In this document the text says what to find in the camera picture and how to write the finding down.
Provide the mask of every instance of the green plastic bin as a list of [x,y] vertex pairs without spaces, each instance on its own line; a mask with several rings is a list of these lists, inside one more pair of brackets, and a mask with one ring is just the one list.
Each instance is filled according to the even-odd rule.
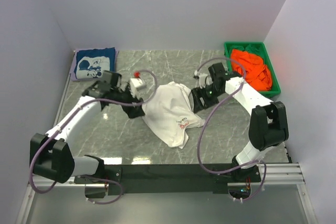
[[[274,73],[274,69],[272,67],[271,61],[269,60],[267,50],[265,48],[264,43],[262,42],[235,42],[235,41],[228,41],[224,43],[225,55],[230,58],[232,46],[243,46],[244,48],[247,47],[249,44],[253,44],[256,48],[258,48],[262,55],[259,55],[263,58],[264,64],[268,66],[269,71],[272,75],[272,88],[270,91],[260,91],[259,93],[265,97],[271,98],[281,93],[280,86],[277,80],[277,77]],[[229,71],[232,71],[231,61],[227,61],[227,67]]]

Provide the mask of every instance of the orange clothing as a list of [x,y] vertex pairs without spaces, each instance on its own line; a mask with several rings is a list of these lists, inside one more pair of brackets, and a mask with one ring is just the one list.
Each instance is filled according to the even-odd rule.
[[[257,91],[269,91],[272,88],[272,76],[262,57],[246,51],[233,49],[231,59],[238,61],[246,69],[246,81]],[[231,62],[232,70],[243,75],[242,68]]]

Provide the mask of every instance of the gray marble surface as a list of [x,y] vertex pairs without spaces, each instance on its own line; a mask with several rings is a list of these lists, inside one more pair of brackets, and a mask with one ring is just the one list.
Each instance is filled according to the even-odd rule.
[[[196,85],[195,69],[201,62],[222,56],[223,51],[211,50],[151,50],[121,51],[117,71],[127,81],[136,70],[149,69],[159,84],[171,81],[189,88]],[[150,75],[143,74],[148,89],[141,97],[146,99],[153,90]],[[59,120],[77,103],[83,90],[93,81],[69,82]],[[198,112],[206,118],[211,109]],[[230,163],[248,142],[249,114],[235,100],[223,105],[212,117],[202,140],[201,157],[204,163]],[[169,148],[147,127],[142,118],[128,119],[120,106],[110,105],[92,118],[91,123],[79,134],[72,149],[74,156],[90,154],[110,158],[111,163],[122,164],[190,164],[197,163],[196,144],[201,129],[187,129],[189,140],[183,149]],[[282,144],[265,157],[268,163],[287,163],[287,151]]]

